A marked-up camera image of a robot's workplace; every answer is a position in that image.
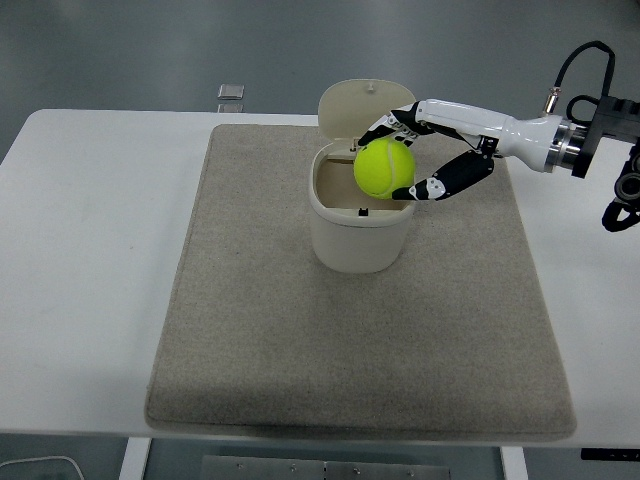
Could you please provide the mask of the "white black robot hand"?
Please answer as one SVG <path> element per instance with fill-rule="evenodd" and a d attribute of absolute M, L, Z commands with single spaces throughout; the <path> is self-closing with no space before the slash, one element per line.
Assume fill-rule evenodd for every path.
<path fill-rule="evenodd" d="M 558 163 L 553 141 L 562 126 L 557 115 L 518 120 L 444 100 L 416 101 L 382 116 L 358 140 L 354 177 L 373 198 L 443 200 L 489 176 L 496 158 L 514 157 L 533 171 L 552 171 Z M 463 141 L 469 149 L 415 182 L 409 147 L 418 137 L 434 133 Z"/>

